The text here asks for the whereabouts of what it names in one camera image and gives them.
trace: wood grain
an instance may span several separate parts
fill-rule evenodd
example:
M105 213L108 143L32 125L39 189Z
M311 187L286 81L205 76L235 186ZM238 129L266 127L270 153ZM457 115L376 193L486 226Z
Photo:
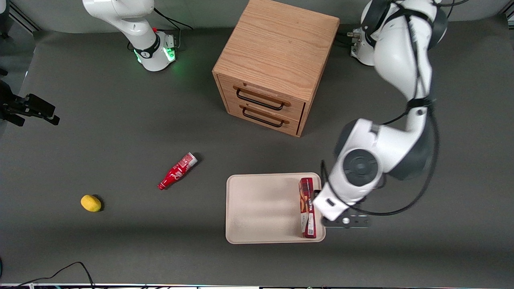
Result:
M226 102L240 102L248 106L256 106L262 111L265 111L271 115L284 116L287 118L291 118L294 120L300 120L303 111L303 102L294 99L285 99L281 96L271 95L263 92L256 91L256 89L252 89L251 87L245 86L242 83L232 82L230 80L219 77L220 86L223 90L223 95L225 96ZM262 105L258 105L252 103L250 101L245 101L237 97L237 89L241 89L240 96L246 97L258 102L262 102L264 104L268 104L274 107L280 107L282 103L284 104L282 109L279 111L272 110L266 108Z
M301 136L339 19L271 0L250 0L213 68L227 111L254 123ZM236 95L279 110L242 100ZM277 129L245 117L242 108L289 122Z
M311 102L338 26L336 17L250 0L214 71Z
M297 120L289 119L287 117L282 116L275 116L271 115L265 111L262 111L259 107L255 106L249 106L245 105L240 102L227 102L227 105L229 107L229 114L236 116L238 118L242 118L244 120L251 121L253 123L262 125L264 127L270 128L272 130L276 130L288 135L297 136L296 132L298 130L298 124L299 122ZM247 116L243 115L243 109L246 108L246 114L258 117L262 120L269 121L274 124L280 124L281 122L284 122L280 128L273 127L271 125L267 125L265 123L262 123L258 120L251 119Z

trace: red bottle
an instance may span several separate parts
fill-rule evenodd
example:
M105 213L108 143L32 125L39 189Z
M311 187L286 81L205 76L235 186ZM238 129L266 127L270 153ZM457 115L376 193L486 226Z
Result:
M185 155L171 170L166 174L162 182L157 185L159 190L164 190L167 186L181 179L198 162L192 153Z

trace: beige tray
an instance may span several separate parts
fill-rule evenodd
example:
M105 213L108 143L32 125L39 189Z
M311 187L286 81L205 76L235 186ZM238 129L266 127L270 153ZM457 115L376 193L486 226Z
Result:
M321 189L320 178L315 173L233 175L228 178L227 241L232 244L311 243L325 239L325 227L317 209L317 238L302 237L298 184L303 177L312 177L314 189Z

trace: drawer handle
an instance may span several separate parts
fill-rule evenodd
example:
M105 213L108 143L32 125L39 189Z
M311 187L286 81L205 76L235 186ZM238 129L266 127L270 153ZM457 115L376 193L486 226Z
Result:
M285 105L284 102L282 102L282 104L279 107L276 107L276 106L273 106L273 105L269 105L269 104L264 103L264 102L260 102L260 101L256 101L256 100L244 97L244 96L239 94L240 92L241 92L241 89L238 88L237 92L235 93L237 95L237 98L245 100L245 101L249 101L251 103L255 103L255 104L258 104L258 105L261 105L261 106L264 106L267 109L271 109L271 110L274 110L274 111L280 111L280 110L282 110L284 108L284 105Z
M267 120L260 119L260 118L258 118L258 117L255 117L255 116L249 115L249 114L245 113L245 111L246 111L246 107L244 107L244 108L243 108L243 115L244 115L244 116L246 116L246 117L248 117L248 118L251 118L251 119L253 119L253 120L256 120L256 121L260 121L260 122L265 123L265 124L267 124L267 125L270 125L270 126L272 126L272 127L280 128L280 127L284 124L284 120L282 120L282 121L280 122L280 124L276 124L276 123L269 122L269 121L267 121Z

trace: yellow lemon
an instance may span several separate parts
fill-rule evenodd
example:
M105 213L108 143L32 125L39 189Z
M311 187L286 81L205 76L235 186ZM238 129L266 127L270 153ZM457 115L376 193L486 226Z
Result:
M102 203L99 199L92 195L85 195L80 200L80 204L84 209L90 212L98 212L102 208Z

